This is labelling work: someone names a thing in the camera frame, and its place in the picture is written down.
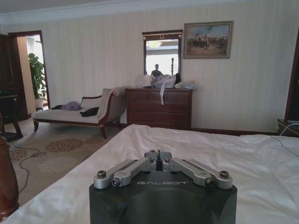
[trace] white bedding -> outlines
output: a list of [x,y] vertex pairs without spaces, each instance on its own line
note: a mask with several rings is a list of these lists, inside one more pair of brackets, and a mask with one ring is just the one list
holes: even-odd
[[[299,154],[299,139],[278,137]],[[240,137],[131,125],[20,207],[3,224],[88,224],[88,188],[100,169],[162,149],[227,170],[238,188],[238,224],[299,224],[299,158],[267,135]]]

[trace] picture frame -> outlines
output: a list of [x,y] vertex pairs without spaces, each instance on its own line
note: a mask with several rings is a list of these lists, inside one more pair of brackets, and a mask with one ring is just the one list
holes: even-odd
[[185,23],[184,59],[230,58],[233,21]]

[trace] white upholstered sofa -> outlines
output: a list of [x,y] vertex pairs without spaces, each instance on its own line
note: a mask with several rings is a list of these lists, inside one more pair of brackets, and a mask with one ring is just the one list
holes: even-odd
[[[125,89],[127,87],[117,87],[114,89],[104,89],[103,94],[98,97],[82,97],[80,111],[66,110],[45,110],[38,111],[31,115],[34,122],[34,131],[38,129],[39,122],[62,123],[79,126],[99,127],[101,135],[106,139],[105,125],[116,121],[120,127],[120,117],[125,111],[126,98]],[[93,107],[99,107],[96,116],[82,117],[79,112],[86,111]]]

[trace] baseboard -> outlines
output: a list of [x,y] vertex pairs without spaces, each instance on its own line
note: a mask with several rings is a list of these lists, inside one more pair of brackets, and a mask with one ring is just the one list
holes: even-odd
[[209,129],[209,128],[190,128],[190,131],[205,132],[211,134],[226,134],[226,135],[252,135],[252,134],[265,134],[265,135],[277,135],[276,132],[253,132],[253,131],[238,131],[238,130],[225,130],[225,129]]

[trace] patterned rug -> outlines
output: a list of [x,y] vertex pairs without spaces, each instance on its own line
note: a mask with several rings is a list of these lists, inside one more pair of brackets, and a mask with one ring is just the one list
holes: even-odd
[[19,196],[20,205],[62,178],[119,131],[107,128],[105,140],[97,128],[41,123],[36,133],[28,131],[24,138],[10,143],[19,190],[25,186],[28,175],[19,165],[29,171],[27,185]]

